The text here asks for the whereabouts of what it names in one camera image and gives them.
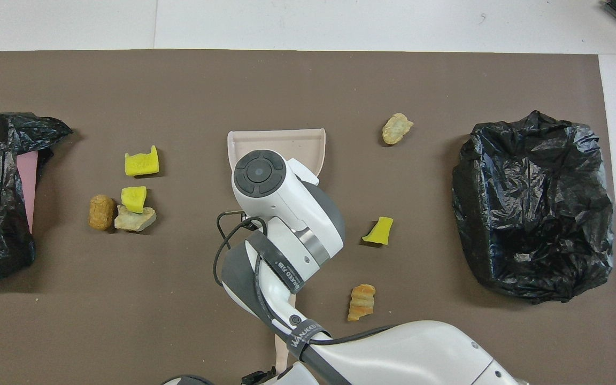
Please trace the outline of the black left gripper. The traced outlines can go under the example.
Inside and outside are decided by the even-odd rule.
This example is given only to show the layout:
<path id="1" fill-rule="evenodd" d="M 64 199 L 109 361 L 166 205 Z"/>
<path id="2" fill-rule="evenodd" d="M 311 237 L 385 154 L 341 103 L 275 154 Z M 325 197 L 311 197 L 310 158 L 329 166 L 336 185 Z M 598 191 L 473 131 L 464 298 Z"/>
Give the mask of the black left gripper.
<path id="1" fill-rule="evenodd" d="M 276 368 L 271 368 L 269 371 L 255 371 L 241 378 L 242 385 L 254 385 L 269 382 L 269 380 L 276 378 Z"/>

